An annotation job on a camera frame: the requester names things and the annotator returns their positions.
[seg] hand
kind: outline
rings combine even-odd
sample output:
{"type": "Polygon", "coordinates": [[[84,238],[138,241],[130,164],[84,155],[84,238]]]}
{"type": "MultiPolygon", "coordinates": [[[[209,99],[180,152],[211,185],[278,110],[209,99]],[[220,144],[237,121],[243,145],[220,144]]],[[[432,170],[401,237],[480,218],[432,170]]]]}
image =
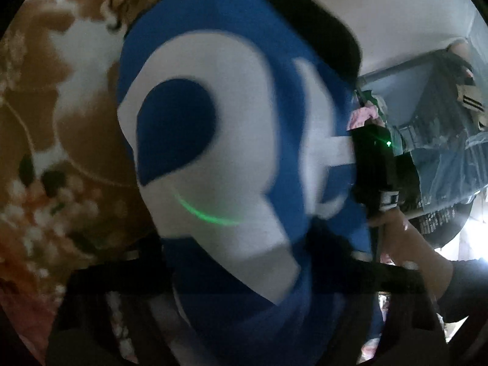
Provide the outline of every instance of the hand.
{"type": "Polygon", "coordinates": [[[381,253],[389,255],[393,260],[406,241],[409,241],[411,231],[417,231],[398,208],[377,215],[368,223],[371,227],[384,227],[381,253]]]}

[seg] green light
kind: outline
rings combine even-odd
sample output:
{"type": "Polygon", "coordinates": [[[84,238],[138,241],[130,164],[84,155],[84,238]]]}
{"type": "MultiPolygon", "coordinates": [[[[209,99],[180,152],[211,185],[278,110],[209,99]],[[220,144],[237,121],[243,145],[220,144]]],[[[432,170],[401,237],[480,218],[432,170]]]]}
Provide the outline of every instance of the green light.
{"type": "Polygon", "coordinates": [[[233,221],[233,220],[230,220],[228,218],[210,216],[210,215],[205,214],[204,212],[200,212],[199,210],[197,210],[193,206],[191,206],[188,202],[186,202],[183,198],[181,198],[179,195],[175,195],[175,196],[183,208],[185,208],[187,211],[189,211],[193,216],[198,217],[200,220],[206,221],[207,223],[223,225],[223,226],[239,225],[238,221],[233,221]]]}

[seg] pink cloth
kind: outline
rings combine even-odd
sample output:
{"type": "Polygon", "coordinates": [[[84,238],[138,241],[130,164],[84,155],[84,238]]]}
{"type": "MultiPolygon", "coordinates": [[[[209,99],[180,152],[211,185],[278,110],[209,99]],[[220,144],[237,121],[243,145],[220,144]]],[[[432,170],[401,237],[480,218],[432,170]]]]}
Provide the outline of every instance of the pink cloth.
{"type": "Polygon", "coordinates": [[[347,124],[347,130],[356,129],[364,126],[364,123],[372,119],[378,119],[380,116],[378,114],[378,108],[373,104],[367,104],[365,107],[354,110],[351,113],[351,118],[347,124]]]}

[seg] person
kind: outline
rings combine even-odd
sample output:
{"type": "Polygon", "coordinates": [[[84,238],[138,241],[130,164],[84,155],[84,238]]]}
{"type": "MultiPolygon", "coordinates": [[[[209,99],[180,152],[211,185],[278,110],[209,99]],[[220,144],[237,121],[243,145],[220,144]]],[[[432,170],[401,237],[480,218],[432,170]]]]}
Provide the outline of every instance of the person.
{"type": "Polygon", "coordinates": [[[350,193],[354,36],[311,0],[112,7],[129,22],[119,123],[196,333],[187,347],[208,364],[315,365],[343,299],[319,290],[340,267],[307,247],[312,219],[370,253],[350,193]]]}
{"type": "Polygon", "coordinates": [[[388,255],[396,265],[407,262],[417,265],[444,322],[458,322],[468,317],[460,330],[462,334],[458,333],[459,337],[456,335],[453,338],[451,352],[465,353],[473,362],[476,359],[485,362],[488,355],[488,336],[486,327],[483,328],[488,326],[486,260],[447,260],[429,245],[399,209],[374,217],[369,224],[384,227],[383,254],[388,255]]]}

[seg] white fabric panel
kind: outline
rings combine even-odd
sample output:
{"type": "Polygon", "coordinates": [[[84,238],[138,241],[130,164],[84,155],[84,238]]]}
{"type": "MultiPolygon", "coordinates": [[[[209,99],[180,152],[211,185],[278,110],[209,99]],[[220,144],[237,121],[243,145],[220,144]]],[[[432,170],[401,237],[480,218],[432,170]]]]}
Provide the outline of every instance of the white fabric panel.
{"type": "Polygon", "coordinates": [[[354,163],[354,149],[349,136],[333,136],[333,99],[315,67],[302,58],[295,59],[294,63],[303,78],[307,103],[300,176],[306,211],[313,215],[324,192],[329,167],[354,163]]]}
{"type": "Polygon", "coordinates": [[[471,0],[318,0],[345,22],[363,50],[361,74],[391,67],[467,37],[471,0]]]}

